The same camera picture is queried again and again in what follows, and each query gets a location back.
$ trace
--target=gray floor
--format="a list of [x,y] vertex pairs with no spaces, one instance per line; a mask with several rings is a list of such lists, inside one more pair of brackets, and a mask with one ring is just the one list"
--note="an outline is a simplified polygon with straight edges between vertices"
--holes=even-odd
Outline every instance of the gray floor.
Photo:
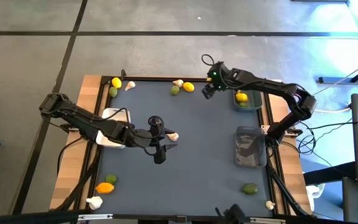
[[[80,30],[358,31],[345,4],[229,2],[89,0]],[[0,30],[72,30],[80,4],[80,0],[0,0]],[[12,205],[39,127],[37,108],[53,87],[67,42],[68,37],[0,36],[0,140],[4,143],[0,147],[0,215]],[[76,101],[83,75],[117,75],[122,68],[128,75],[204,77],[208,67],[200,55],[205,53],[260,77],[298,82],[312,93],[324,87],[316,84],[316,77],[341,77],[358,67],[358,39],[77,37],[61,92]],[[335,86],[318,94],[318,109],[341,109],[350,93],[358,93],[358,86]],[[347,121],[350,116],[315,113],[307,123],[318,126]],[[64,132],[49,129],[24,212],[48,209],[57,154],[65,140]],[[353,160],[351,127],[322,138],[316,152],[333,165]],[[323,163],[313,156],[305,159]]]

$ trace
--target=green fruit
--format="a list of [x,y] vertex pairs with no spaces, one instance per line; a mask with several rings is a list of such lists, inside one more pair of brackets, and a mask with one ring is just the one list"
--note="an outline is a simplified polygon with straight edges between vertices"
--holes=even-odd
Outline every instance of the green fruit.
[[253,195],[258,192],[258,185],[256,184],[244,184],[242,186],[242,192],[247,195]]
[[117,176],[116,175],[107,175],[106,182],[110,183],[110,184],[114,184],[115,182],[117,182]]
[[116,87],[110,87],[110,89],[109,89],[109,95],[110,95],[111,97],[116,97],[117,94],[118,94],[117,88],[116,88]]
[[175,96],[175,95],[179,94],[179,90],[180,90],[179,86],[173,86],[171,88],[171,95]]
[[242,108],[248,107],[246,102],[239,103],[239,106],[242,107]]

